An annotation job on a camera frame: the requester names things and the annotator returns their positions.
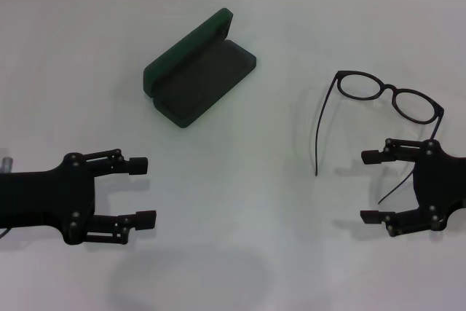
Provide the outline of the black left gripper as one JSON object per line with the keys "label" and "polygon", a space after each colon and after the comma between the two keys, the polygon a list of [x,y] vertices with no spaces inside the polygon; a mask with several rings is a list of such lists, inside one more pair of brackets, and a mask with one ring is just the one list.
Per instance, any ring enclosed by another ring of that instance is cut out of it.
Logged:
{"label": "black left gripper", "polygon": [[90,220],[95,204],[94,176],[145,175],[148,165],[146,157],[126,160],[120,149],[112,149],[67,154],[56,168],[47,171],[2,173],[1,228],[49,226],[69,245],[84,239],[86,243],[126,245],[131,229],[155,228],[157,212],[93,216]]}

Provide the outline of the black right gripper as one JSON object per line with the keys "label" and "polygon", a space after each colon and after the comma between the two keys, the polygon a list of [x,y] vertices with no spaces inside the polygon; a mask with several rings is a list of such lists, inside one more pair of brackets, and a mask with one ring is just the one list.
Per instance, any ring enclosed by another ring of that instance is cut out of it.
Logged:
{"label": "black right gripper", "polygon": [[419,207],[403,212],[362,210],[365,224],[385,224],[390,237],[421,231],[441,231],[449,216],[465,208],[465,158],[453,157],[437,140],[408,141],[388,138],[381,151],[361,152],[365,165],[415,162],[414,192]]}

